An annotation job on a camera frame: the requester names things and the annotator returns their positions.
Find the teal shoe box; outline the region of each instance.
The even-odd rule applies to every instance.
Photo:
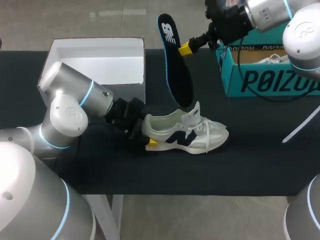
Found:
[[[248,89],[250,86],[262,96],[299,96],[310,90],[309,95],[320,95],[320,83],[298,76],[290,63],[257,63],[272,54],[285,56],[282,49],[241,50],[238,69],[238,51],[221,46],[216,57],[221,71],[224,91],[228,97],[256,97]]]

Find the white box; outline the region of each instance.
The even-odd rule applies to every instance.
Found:
[[[145,44],[143,38],[103,37],[55,39],[41,78],[61,61],[103,85],[114,98],[146,102]]]

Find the white cable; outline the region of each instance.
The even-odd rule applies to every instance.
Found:
[[[313,111],[313,113],[311,113],[311,115],[303,121],[303,123],[301,123],[293,132],[291,132],[285,139],[283,139],[282,143],[285,144],[286,142],[288,142],[294,135],[296,135],[305,125],[307,125],[311,119],[313,119],[317,113],[320,111],[320,106],[318,106],[316,108],[316,110]]]

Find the shoe sole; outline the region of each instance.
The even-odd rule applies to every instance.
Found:
[[[160,152],[160,151],[168,151],[172,149],[180,149],[188,152],[189,154],[204,154],[208,153],[212,150],[215,150],[216,148],[223,145],[229,138],[229,132],[226,138],[214,145],[209,146],[208,148],[192,148],[184,145],[179,145],[177,143],[158,143],[156,146],[145,146],[145,150],[147,151],[154,151],[154,152]]]

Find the table leg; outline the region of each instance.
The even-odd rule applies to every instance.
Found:
[[[119,233],[121,230],[121,217],[122,217],[123,204],[124,204],[123,195],[113,195],[111,210],[112,210],[115,224],[119,230]]]
[[[106,195],[85,195],[106,240],[120,240],[120,231]]]

